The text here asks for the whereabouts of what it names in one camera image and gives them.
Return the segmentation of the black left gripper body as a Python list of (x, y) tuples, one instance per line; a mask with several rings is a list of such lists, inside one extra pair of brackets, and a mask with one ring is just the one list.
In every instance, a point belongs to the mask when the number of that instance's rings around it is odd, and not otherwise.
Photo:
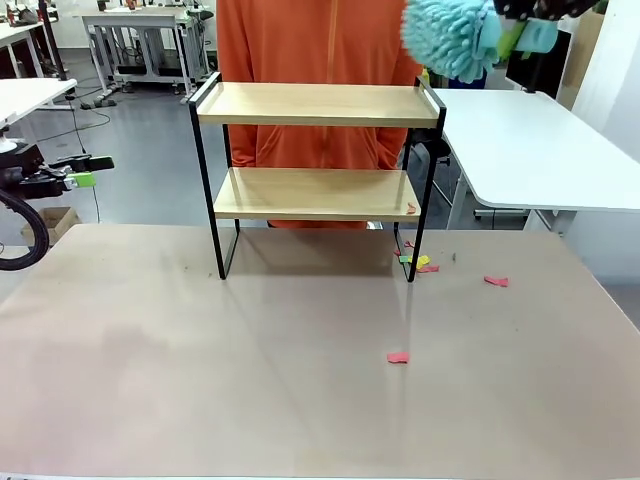
[(59, 197), (66, 191), (64, 178), (48, 167), (35, 144), (18, 143), (1, 154), (1, 189), (18, 198)]

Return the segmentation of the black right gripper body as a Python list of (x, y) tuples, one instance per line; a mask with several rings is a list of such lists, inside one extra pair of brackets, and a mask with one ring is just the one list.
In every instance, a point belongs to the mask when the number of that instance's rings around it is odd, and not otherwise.
[(506, 19), (529, 18), (558, 21), (564, 16), (577, 18), (592, 9), (598, 0), (494, 0), (496, 12)]

